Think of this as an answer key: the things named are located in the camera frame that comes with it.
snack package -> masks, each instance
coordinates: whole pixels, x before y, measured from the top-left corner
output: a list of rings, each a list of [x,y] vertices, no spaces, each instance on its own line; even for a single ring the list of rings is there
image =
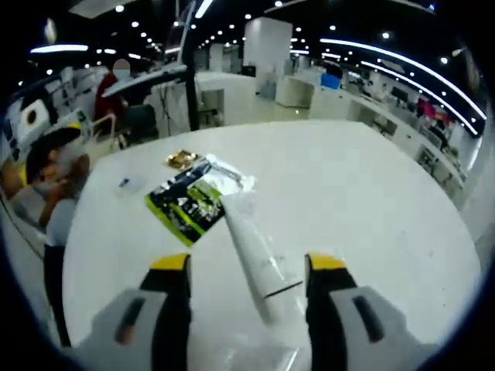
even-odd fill
[[[149,193],[146,203],[173,234],[191,247],[224,215],[220,196],[250,189],[253,184],[253,177],[207,155]]]

white table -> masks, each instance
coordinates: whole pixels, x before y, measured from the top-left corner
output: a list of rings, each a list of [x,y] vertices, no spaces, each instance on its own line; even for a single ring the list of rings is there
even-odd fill
[[[309,118],[359,121],[362,107],[381,116],[385,116],[387,120],[397,125],[391,141],[403,152],[415,160],[421,149],[427,148],[445,166],[449,173],[452,174],[459,186],[463,186],[464,181],[459,174],[459,170],[457,170],[442,151],[435,147],[425,136],[419,134],[414,128],[390,112],[390,108],[384,104],[366,97],[359,97],[342,89],[333,90],[326,87],[319,87],[315,89],[312,98]]]
[[[469,232],[434,180],[378,133],[349,121],[293,121],[216,128],[154,141],[101,159],[77,206],[63,267],[73,345],[118,293],[138,288],[150,264],[193,255],[190,369],[216,369],[236,335],[265,331],[224,220],[189,250],[147,209],[144,197],[176,172],[175,150],[214,153],[258,179],[255,222],[303,276],[308,251],[343,257],[407,319],[424,343],[452,331],[480,279]],[[124,177],[139,192],[119,198]],[[296,334],[309,347],[306,334]]]

ceiling light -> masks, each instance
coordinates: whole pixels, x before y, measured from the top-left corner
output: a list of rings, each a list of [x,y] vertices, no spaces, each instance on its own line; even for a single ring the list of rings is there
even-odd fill
[[[207,12],[207,10],[210,7],[212,2],[213,2],[213,0],[203,0],[203,2],[201,3],[201,6],[198,8],[198,11],[196,12],[195,17],[198,19],[203,17],[204,13]]]
[[[86,52],[87,45],[58,44],[31,49],[31,53]]]
[[[165,54],[177,53],[177,52],[179,52],[179,51],[180,51],[180,46],[179,46],[179,47],[177,47],[177,48],[167,49],[167,50],[165,51]]]
[[[388,70],[386,68],[383,68],[382,66],[376,66],[376,65],[374,65],[372,63],[368,63],[368,62],[361,62],[361,63],[364,64],[364,65],[366,65],[366,66],[373,67],[373,68],[376,68],[378,70],[381,70],[381,71],[384,71],[386,73],[389,73],[392,76],[398,77],[399,79],[402,79],[402,80],[406,81],[407,83],[410,83],[412,86],[417,87],[418,89],[420,89],[420,91],[419,91],[420,94],[422,94],[422,92],[424,90],[427,94],[431,95],[438,102],[444,104],[451,112],[453,112],[455,116],[457,116],[464,124],[466,124],[466,126],[468,127],[468,129],[470,129],[471,132],[474,135],[477,135],[478,134],[478,131],[476,131],[471,126],[471,124],[454,107],[452,107],[450,104],[448,104],[447,102],[445,102],[441,97],[439,97],[438,95],[436,95],[432,91],[428,90],[427,88],[423,87],[419,83],[416,83],[415,81],[409,79],[408,77],[404,77],[404,76],[402,76],[402,75],[400,75],[400,74],[398,74],[398,73],[396,73],[396,72],[394,72],[392,70]]]
[[[335,59],[340,58],[340,56],[338,54],[332,54],[332,53],[322,53],[322,56],[328,56],[330,58],[335,58]]]
[[[309,54],[307,50],[291,50],[292,54]]]
[[[386,49],[378,48],[376,46],[371,46],[367,44],[361,44],[361,43],[355,43],[354,41],[347,41],[347,40],[336,40],[336,39],[320,39],[321,43],[328,43],[328,44],[336,44],[336,45],[345,45],[345,46],[353,46],[361,49],[366,49],[366,50],[371,50],[373,52],[377,53],[382,53],[387,56],[391,56],[394,58],[397,58],[398,60],[402,60],[403,62],[409,63],[412,66],[415,66],[416,68],[419,68],[420,70],[425,71],[426,73],[429,73],[436,79],[442,81],[445,85],[447,85],[450,89],[454,90],[458,95],[460,95],[484,120],[486,120],[486,115],[483,113],[481,108],[479,108],[462,90],[460,90],[456,85],[448,81],[445,77],[440,75],[439,73],[436,73],[434,70],[428,68],[427,66],[424,66],[415,60],[411,60],[410,58],[407,58],[406,56],[402,56],[401,54],[397,54],[394,52],[391,52]]]

